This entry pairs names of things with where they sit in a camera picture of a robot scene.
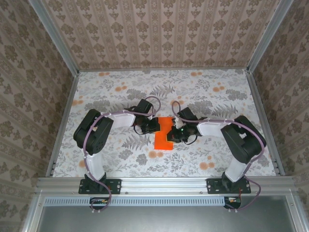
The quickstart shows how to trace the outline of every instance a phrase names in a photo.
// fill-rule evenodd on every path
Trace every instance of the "orange object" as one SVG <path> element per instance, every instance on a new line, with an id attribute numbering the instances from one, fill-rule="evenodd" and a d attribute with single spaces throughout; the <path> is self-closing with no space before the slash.
<path id="1" fill-rule="evenodd" d="M 172 142 L 167 141 L 167 134 L 173 126 L 172 117 L 159 117 L 160 131 L 155 133 L 154 148 L 157 150 L 172 150 Z"/>

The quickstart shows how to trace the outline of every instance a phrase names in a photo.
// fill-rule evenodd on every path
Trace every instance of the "patterned floor surface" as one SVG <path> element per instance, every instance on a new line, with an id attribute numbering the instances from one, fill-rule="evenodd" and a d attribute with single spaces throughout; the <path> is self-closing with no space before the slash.
<path id="1" fill-rule="evenodd" d="M 197 117 L 245 115 L 262 132 L 243 70 L 82 72 L 53 177 L 84 175 L 83 154 L 73 133 L 88 110 L 113 112 L 149 95 L 162 102 L 157 116 L 171 116 L 171 102 L 178 100 Z M 112 130 L 101 151 L 108 177 L 221 176 L 232 159 L 222 138 L 199 137 L 192 145 L 174 145 L 172 151 L 154 150 L 154 139 L 154 134 L 137 135 L 133 128 Z M 275 175 L 268 149 L 248 175 Z"/>

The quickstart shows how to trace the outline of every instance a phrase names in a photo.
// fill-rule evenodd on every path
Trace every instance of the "patterned wallpaper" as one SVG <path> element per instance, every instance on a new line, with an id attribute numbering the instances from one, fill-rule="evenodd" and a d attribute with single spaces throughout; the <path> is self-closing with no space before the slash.
<path id="1" fill-rule="evenodd" d="M 0 1 L 0 231 L 25 219 L 45 176 L 72 76 L 29 3 Z"/>
<path id="2" fill-rule="evenodd" d="M 254 76 L 286 174 L 309 212 L 309 1 L 295 0 Z"/>
<path id="3" fill-rule="evenodd" d="M 279 0 L 43 0 L 79 69 L 244 67 Z"/>

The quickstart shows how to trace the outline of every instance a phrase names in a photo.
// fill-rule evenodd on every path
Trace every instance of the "gray panel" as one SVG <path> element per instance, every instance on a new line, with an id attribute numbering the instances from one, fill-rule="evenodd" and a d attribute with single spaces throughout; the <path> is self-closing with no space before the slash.
<path id="1" fill-rule="evenodd" d="M 293 232 L 285 197 L 260 197 L 237 213 L 218 206 L 45 207 L 39 232 Z"/>

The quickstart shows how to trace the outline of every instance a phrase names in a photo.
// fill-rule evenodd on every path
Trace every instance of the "purple cable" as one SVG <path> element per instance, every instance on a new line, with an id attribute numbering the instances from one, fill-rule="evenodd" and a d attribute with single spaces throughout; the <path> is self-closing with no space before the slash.
<path id="1" fill-rule="evenodd" d="M 263 155 L 263 153 L 264 153 L 264 151 L 265 151 L 264 144 L 263 144 L 262 140 L 260 139 L 260 137 L 259 137 L 253 130 L 251 130 L 249 127 L 247 127 L 247 126 L 245 126 L 245 125 L 243 125 L 243 124 L 241 124 L 241 123 L 235 122 L 235 121 L 233 121 L 233 120 L 226 120 L 226 119 L 225 119 L 225 120 L 222 120 L 222 119 L 187 120 L 187 119 L 181 118 L 181 117 L 179 117 L 179 116 L 177 115 L 177 113 L 176 113 L 175 110 L 174 110 L 174 103 L 177 103 L 177 104 L 178 104 L 179 111 L 181 110 L 180 103 L 179 103 L 178 101 L 174 101 L 174 102 L 172 103 L 172 112 L 173 112 L 173 114 L 174 114 L 177 118 L 179 118 L 180 120 L 182 120 L 182 121 L 184 121 L 184 122 L 197 122 L 197 123 L 199 123 L 199 122 L 215 122 L 215 123 L 222 123 L 222 122 L 224 122 L 224 123 L 233 123 L 233 124 L 235 124 L 235 125 L 238 125 L 239 127 L 242 127 L 242 128 L 244 128 L 244 129 L 246 129 L 247 131 L 249 131 L 249 132 L 259 141 L 259 143 L 260 143 L 260 145 L 261 145 L 261 152 L 260 152 L 260 154 L 258 154 L 257 157 L 255 157 L 254 159 L 252 159 L 252 160 L 250 161 L 250 163 L 248 164 L 247 168 L 246 168 L 246 169 L 244 170 L 244 172 L 243 172 L 244 178 L 246 178 L 248 181 L 250 181 L 250 182 L 254 183 L 255 185 L 257 185 L 257 186 L 259 187 L 259 191 L 258 191 L 258 193 L 256 194 L 256 196 L 253 198 L 253 200 L 252 200 L 249 204 L 247 204 L 246 206 L 244 206 L 244 207 L 242 207 L 242 208 L 239 208 L 238 210 L 245 209 L 245 208 L 247 208 L 249 205 L 251 205 L 253 202 L 255 202 L 255 200 L 257 199 L 257 197 L 258 197 L 258 196 L 260 195 L 260 193 L 261 193 L 261 186 L 260 186 L 258 183 L 254 182 L 253 180 L 250 180 L 248 177 L 245 176 L 245 174 L 246 174 L 246 172 L 248 171 L 248 169 L 251 167 L 252 163 L 253 163 L 254 161 L 256 161 L 257 159 L 259 159 L 259 158 Z"/>
<path id="2" fill-rule="evenodd" d="M 159 108 L 158 108 L 157 110 L 155 110 L 154 112 L 149 113 L 149 114 L 143 114 L 143 113 L 131 112 L 131 111 L 128 111 L 128 110 L 122 110 L 122 111 L 117 111 L 117 112 L 112 112 L 112 113 L 105 113 L 105 114 L 100 115 L 100 116 L 93 122 L 93 124 L 90 126 L 90 128 L 89 128 L 89 130 L 88 130 L 88 132 L 87 132 L 87 135 L 86 135 L 86 137 L 85 137 L 84 144 L 83 144 L 85 168 L 86 168 L 86 170 L 87 170 L 87 172 L 88 172 L 90 178 L 93 179 L 93 180 L 94 180 L 95 182 L 97 182 L 98 184 L 102 185 L 102 186 L 108 191 L 108 194 L 109 194 L 108 202 L 107 202 L 106 205 L 101 209 L 101 211 L 105 210 L 105 209 L 108 207 L 108 205 L 111 203 L 111 200 L 112 200 L 112 193 L 111 193 L 110 189 L 109 189 L 104 183 L 102 183 L 102 182 L 98 181 L 97 179 L 95 179 L 94 176 L 91 174 L 91 172 L 90 172 L 90 170 L 89 170 L 89 167 L 88 167 L 88 164 L 87 164 L 87 161 L 86 161 L 86 160 L 87 160 L 87 156 L 88 156 L 87 151 L 86 151 L 86 144 L 87 144 L 89 135 L 90 135 L 91 131 L 93 130 L 93 128 L 96 126 L 96 124 L 97 124 L 103 117 L 105 117 L 105 116 L 107 116 L 107 115 L 115 115 L 115 114 L 119 114 L 119 113 L 126 113 L 126 114 L 131 114 L 131 115 L 143 115 L 143 116 L 153 116 L 153 115 L 155 115 L 155 114 L 160 110 L 160 108 L 161 108 L 161 101 L 160 101 L 159 98 L 157 98 L 157 97 L 155 97 L 155 96 L 149 96 L 149 97 L 147 97 L 146 99 L 148 99 L 148 98 L 155 98 L 155 99 L 157 99 L 158 102 L 159 102 Z M 94 203 L 94 202 L 95 202 L 95 201 L 93 201 L 93 202 L 91 203 L 91 206 L 90 206 L 91 209 L 93 210 L 93 212 L 94 212 L 94 208 L 93 208 L 93 203 Z"/>

